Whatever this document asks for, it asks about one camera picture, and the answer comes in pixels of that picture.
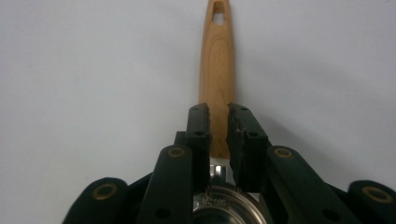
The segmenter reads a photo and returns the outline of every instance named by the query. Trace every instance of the wooden handle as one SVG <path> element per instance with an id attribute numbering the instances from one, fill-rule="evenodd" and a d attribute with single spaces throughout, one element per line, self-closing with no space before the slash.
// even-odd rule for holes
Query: wooden handle
<path id="1" fill-rule="evenodd" d="M 228 0 L 210 0 L 201 53 L 199 103 L 210 111 L 212 158 L 229 159 L 227 104 L 234 101 L 233 27 Z"/>

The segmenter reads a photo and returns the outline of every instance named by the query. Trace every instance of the metal ring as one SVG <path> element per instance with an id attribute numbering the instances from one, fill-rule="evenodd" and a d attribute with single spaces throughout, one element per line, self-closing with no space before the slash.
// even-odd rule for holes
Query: metal ring
<path id="1" fill-rule="evenodd" d="M 390 194 L 386 193 L 384 190 L 366 186 L 361 189 L 365 195 L 367 195 L 370 199 L 378 202 L 378 203 L 393 203 L 393 198 Z"/>
<path id="2" fill-rule="evenodd" d="M 291 158 L 291 157 L 293 157 L 293 153 L 291 153 L 290 150 L 285 149 L 283 147 L 279 147 L 279 148 L 275 149 L 274 153 L 278 157 L 282 157 L 282 158 Z"/>
<path id="3" fill-rule="evenodd" d="M 193 220 L 199 223 L 266 224 L 258 203 L 250 195 L 212 186 L 193 196 Z"/>
<path id="4" fill-rule="evenodd" d="M 113 183 L 106 183 L 97 187 L 92 194 L 92 197 L 96 200 L 108 199 L 117 192 L 117 186 Z"/>
<path id="5" fill-rule="evenodd" d="M 170 157 L 181 157 L 185 153 L 184 149 L 181 147 L 174 147 L 168 151 Z"/>

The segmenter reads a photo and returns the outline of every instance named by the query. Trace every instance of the gold rivet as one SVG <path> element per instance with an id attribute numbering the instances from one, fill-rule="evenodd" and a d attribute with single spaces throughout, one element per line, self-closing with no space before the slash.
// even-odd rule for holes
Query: gold rivet
<path id="1" fill-rule="evenodd" d="M 113 183 L 103 184 L 93 191 L 93 198 L 96 200 L 104 200 L 113 196 L 117 192 L 117 186 Z"/>
<path id="2" fill-rule="evenodd" d="M 370 199 L 378 202 L 378 203 L 393 203 L 393 198 L 390 194 L 386 193 L 384 190 L 366 186 L 361 189 L 365 195 L 367 195 Z"/>
<path id="3" fill-rule="evenodd" d="M 184 153 L 184 149 L 180 147 L 174 147 L 168 151 L 168 155 L 171 157 L 181 157 L 184 155 Z"/>
<path id="4" fill-rule="evenodd" d="M 282 147 L 275 149 L 274 152 L 278 157 L 282 157 L 282 158 L 291 158 L 293 156 L 293 153 L 291 153 L 290 150 Z"/>

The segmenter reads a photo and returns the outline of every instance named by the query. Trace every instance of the hole in handle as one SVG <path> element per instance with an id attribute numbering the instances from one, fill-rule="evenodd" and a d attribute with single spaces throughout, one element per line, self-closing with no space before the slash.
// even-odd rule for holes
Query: hole in handle
<path id="1" fill-rule="evenodd" d="M 212 21 L 218 25 L 221 26 L 224 24 L 224 4 L 222 2 L 215 2 L 213 5 L 213 17 Z"/>

